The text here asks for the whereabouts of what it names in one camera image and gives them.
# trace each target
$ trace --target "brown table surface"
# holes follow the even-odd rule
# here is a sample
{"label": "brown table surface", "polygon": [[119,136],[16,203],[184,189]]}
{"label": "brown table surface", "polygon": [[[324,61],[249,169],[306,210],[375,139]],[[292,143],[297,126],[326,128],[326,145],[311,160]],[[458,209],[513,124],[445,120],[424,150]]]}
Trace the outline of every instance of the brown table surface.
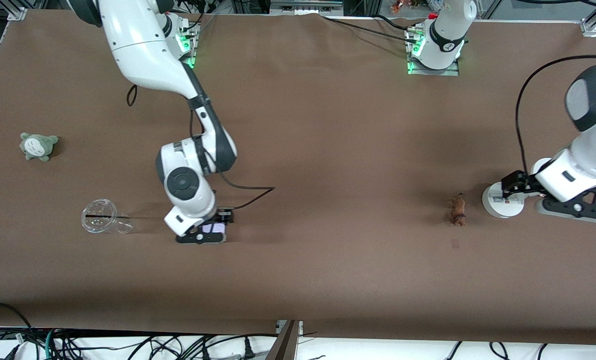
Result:
{"label": "brown table surface", "polygon": [[[596,343],[596,224],[533,201],[496,219],[480,200],[520,168],[522,82],[596,40],[574,23],[492,22],[469,39],[459,77],[408,75],[399,41],[318,15],[218,16],[196,70],[238,147],[227,175],[277,189],[236,213],[226,243],[193,246],[163,223],[154,168],[188,134],[183,98],[141,88],[127,107],[101,29],[29,11],[0,48],[0,301],[39,327],[248,333],[302,319],[328,337]],[[591,64],[529,86],[529,162],[576,136],[564,92]],[[26,161],[21,132],[59,136],[51,161]],[[222,206],[256,195],[209,182]],[[444,219],[460,192],[463,228]],[[98,198],[136,233],[83,230]]]}

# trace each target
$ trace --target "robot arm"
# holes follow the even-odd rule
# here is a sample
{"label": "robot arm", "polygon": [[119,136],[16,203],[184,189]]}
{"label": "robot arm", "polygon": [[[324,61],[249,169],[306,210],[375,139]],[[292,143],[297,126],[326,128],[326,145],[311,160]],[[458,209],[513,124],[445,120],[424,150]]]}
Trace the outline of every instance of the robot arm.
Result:
{"label": "robot arm", "polygon": [[580,135],[536,173],[538,182],[561,202],[596,187],[596,65],[570,85],[565,107]]}
{"label": "robot arm", "polygon": [[184,96],[204,132],[164,145],[156,171],[174,207],[165,222],[179,237],[211,219],[216,198],[205,179],[236,161],[234,141],[220,123],[194,71],[180,58],[190,51],[189,21],[174,13],[173,0],[69,0],[82,20],[102,27],[124,77],[140,87]]}
{"label": "robot arm", "polygon": [[429,69],[441,70],[451,66],[465,45],[465,34],[476,18],[474,0],[444,0],[438,17],[428,19],[422,27],[423,38],[413,47],[412,55]]}
{"label": "robot arm", "polygon": [[[580,135],[554,158],[534,164],[531,174],[515,171],[488,187],[482,200],[495,217],[520,213],[528,196],[541,195],[541,214],[596,223],[596,65],[574,80],[565,107]],[[593,194],[591,203],[584,197]]]}

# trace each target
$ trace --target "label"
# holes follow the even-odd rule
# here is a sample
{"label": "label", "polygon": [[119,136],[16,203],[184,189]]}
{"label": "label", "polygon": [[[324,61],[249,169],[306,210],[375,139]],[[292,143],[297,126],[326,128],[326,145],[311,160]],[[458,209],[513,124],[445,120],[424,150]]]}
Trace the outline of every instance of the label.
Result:
{"label": "label", "polygon": [[45,150],[37,139],[27,139],[24,141],[24,150],[35,157],[45,155]]}
{"label": "label", "polygon": [[517,198],[504,198],[503,196],[492,196],[491,197],[492,203],[505,203],[505,204],[513,204],[513,205],[520,205],[522,202]]}

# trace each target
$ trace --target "clear plastic cup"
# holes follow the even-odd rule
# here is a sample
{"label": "clear plastic cup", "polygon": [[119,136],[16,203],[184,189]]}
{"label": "clear plastic cup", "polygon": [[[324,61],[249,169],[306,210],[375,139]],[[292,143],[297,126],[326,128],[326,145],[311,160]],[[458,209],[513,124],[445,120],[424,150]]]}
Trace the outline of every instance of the clear plastic cup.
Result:
{"label": "clear plastic cup", "polygon": [[85,207],[80,217],[82,227],[90,233],[128,234],[134,228],[134,219],[119,213],[111,200],[99,198]]}

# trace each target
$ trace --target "white cylindrical base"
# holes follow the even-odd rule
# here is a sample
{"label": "white cylindrical base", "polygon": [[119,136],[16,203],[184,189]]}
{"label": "white cylindrical base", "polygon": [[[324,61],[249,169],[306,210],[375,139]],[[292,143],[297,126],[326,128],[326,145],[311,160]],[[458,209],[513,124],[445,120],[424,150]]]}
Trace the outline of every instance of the white cylindrical base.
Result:
{"label": "white cylindrical base", "polygon": [[482,205],[491,216],[507,219],[522,212],[525,207],[525,199],[516,195],[503,198],[502,195],[502,182],[496,182],[482,193]]}

